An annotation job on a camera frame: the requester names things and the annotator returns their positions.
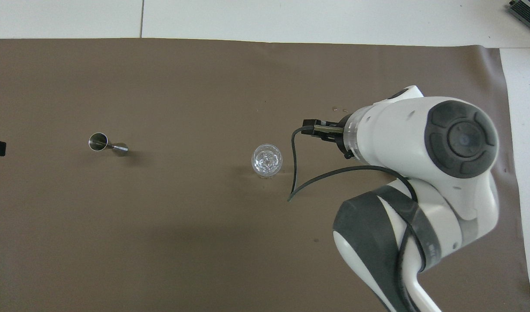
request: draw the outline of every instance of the glass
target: glass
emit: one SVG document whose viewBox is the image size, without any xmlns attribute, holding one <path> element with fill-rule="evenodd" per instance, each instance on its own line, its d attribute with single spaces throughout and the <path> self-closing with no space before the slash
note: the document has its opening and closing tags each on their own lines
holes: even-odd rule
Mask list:
<svg viewBox="0 0 530 312">
<path fill-rule="evenodd" d="M 253 170 L 262 178 L 271 178 L 281 170 L 282 155 L 278 148 L 263 144 L 255 149 L 252 156 Z"/>
</svg>

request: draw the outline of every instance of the metal jigger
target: metal jigger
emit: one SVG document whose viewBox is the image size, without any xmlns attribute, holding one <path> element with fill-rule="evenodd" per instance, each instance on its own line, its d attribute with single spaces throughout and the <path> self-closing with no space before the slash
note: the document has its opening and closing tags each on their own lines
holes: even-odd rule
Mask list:
<svg viewBox="0 0 530 312">
<path fill-rule="evenodd" d="M 126 152 L 128 152 L 128 146 L 126 146 L 126 144 L 112 144 L 109 142 L 107 136 L 101 132 L 92 134 L 88 144 L 90 144 L 90 148 L 95 152 L 99 152 L 100 150 L 113 150 L 117 156 L 126 156 Z"/>
</svg>

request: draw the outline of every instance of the brown mat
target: brown mat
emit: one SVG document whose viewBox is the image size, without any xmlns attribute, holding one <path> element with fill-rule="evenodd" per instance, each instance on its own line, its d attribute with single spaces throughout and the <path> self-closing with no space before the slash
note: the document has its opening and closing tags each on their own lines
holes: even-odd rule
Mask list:
<svg viewBox="0 0 530 312">
<path fill-rule="evenodd" d="M 174 39 L 0 40 L 0 311 L 384 311 L 332 239 L 349 172 L 286 198 L 290 134 L 408 85 L 501 136 L 497 228 L 420 275 L 445 312 L 530 311 L 499 51 Z M 92 152 L 94 132 L 130 156 Z M 281 173 L 250 166 L 278 146 Z M 297 137 L 299 181 L 354 166 Z"/>
</svg>

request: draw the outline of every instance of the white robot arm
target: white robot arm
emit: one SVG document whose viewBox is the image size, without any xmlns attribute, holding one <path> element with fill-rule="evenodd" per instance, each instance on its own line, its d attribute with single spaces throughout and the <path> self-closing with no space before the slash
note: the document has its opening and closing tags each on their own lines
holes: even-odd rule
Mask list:
<svg viewBox="0 0 530 312">
<path fill-rule="evenodd" d="M 412 85 L 339 123 L 311 123 L 302 133 L 336 142 L 347 158 L 398 172 L 415 192 L 396 180 L 341 205 L 333 235 L 346 263 L 387 310 L 440 311 L 417 274 L 498 220 L 490 172 L 498 138 L 490 118 L 453 97 L 423 97 Z"/>
</svg>

